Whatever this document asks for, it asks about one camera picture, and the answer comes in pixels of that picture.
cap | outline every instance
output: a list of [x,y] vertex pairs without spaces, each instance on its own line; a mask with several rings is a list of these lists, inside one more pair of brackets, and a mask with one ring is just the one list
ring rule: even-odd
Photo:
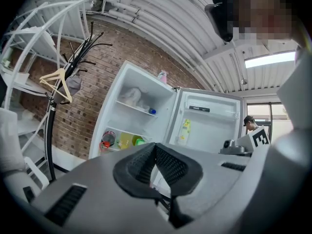
[[214,31],[224,40],[233,38],[233,0],[213,0],[214,4],[205,6]]
[[248,121],[255,121],[254,120],[254,117],[250,116],[250,115],[247,115],[245,118],[244,118],[244,127],[246,126],[247,122]]

ceiling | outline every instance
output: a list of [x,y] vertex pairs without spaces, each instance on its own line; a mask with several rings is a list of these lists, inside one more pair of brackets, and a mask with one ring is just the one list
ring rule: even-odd
[[[169,47],[173,53],[177,53],[172,54],[175,59],[179,60],[181,56],[185,58],[184,62],[179,60],[180,63],[206,89],[231,93],[278,88],[293,71],[293,62],[246,69],[245,59],[294,50],[297,45],[293,41],[269,41],[263,44],[239,38],[225,44],[214,32],[204,12],[205,5],[213,3],[212,0],[120,0],[120,3],[138,8],[156,19],[157,25],[145,17],[121,11],[145,23],[150,28],[147,33],[152,30],[154,35],[161,34],[161,40],[154,38],[158,46],[166,51]],[[105,6],[106,15],[111,8],[111,5]],[[242,79],[248,83],[241,85]]]

window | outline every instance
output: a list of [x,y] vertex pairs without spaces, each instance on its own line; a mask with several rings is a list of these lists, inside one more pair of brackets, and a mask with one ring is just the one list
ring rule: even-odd
[[247,115],[254,117],[258,126],[264,126],[271,143],[293,129],[292,122],[281,103],[248,104]]
[[247,114],[252,116],[258,126],[264,126],[268,137],[270,138],[271,131],[271,113],[269,104],[249,104],[247,105]]
[[272,143],[280,136],[289,133],[293,129],[293,124],[282,104],[272,105],[273,130]]

refrigerator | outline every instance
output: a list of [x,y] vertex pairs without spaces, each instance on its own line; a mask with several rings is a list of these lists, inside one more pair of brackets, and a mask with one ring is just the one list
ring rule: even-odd
[[[133,88],[137,93],[134,96],[136,104],[124,98]],[[169,143],[219,153],[225,140],[241,136],[242,116],[241,97],[199,89],[172,88],[125,61],[98,115],[89,158],[124,151],[120,149],[120,138],[125,134],[143,139],[145,143]],[[184,126],[186,120],[190,123],[187,128]],[[115,135],[114,144],[108,148],[101,144],[107,131]],[[131,147],[135,142],[129,141],[128,144]]]

wooden hanger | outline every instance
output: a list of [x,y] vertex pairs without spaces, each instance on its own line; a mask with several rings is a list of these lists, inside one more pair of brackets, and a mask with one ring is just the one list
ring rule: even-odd
[[[50,88],[55,90],[55,92],[59,93],[65,99],[69,100],[70,103],[73,101],[72,96],[70,95],[70,92],[69,92],[68,87],[67,87],[66,82],[65,82],[65,70],[63,68],[59,68],[57,71],[55,71],[54,73],[51,73],[49,75],[41,76],[39,79],[40,79],[40,83],[44,83],[44,84],[48,85]],[[58,88],[56,86],[53,86],[53,85],[48,83],[48,81],[50,81],[50,80],[57,80],[57,79],[60,79],[62,81],[66,95],[63,95],[61,92],[59,92]]]

